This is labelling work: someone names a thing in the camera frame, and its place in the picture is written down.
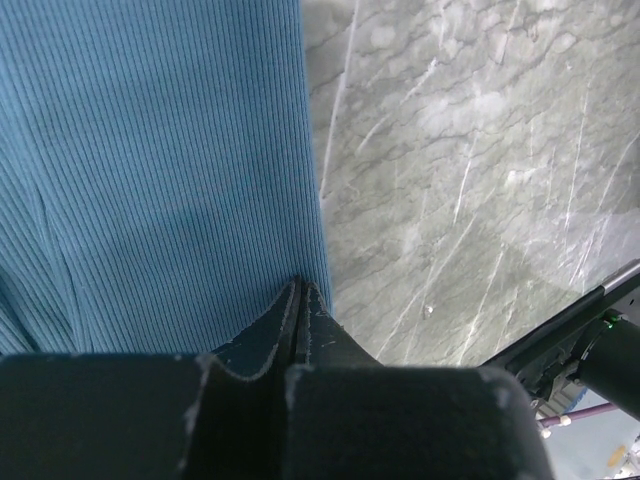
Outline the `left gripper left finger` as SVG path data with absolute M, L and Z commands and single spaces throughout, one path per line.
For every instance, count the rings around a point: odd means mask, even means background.
M 1 359 L 5 479 L 273 479 L 300 283 L 200 354 Z

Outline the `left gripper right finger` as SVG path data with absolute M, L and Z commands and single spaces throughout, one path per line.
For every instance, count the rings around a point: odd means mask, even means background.
M 529 398 L 494 367 L 389 367 L 304 289 L 286 372 L 285 479 L 549 479 Z

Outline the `teal blue tank top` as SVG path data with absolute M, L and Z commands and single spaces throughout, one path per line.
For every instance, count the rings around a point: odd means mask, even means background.
M 1 351 L 206 352 L 329 295 L 296 1 L 1 5 Z

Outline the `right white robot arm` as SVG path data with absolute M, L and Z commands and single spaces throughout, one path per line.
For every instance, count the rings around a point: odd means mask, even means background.
M 591 321 L 572 350 L 575 379 L 639 420 L 639 326 L 614 309 Z

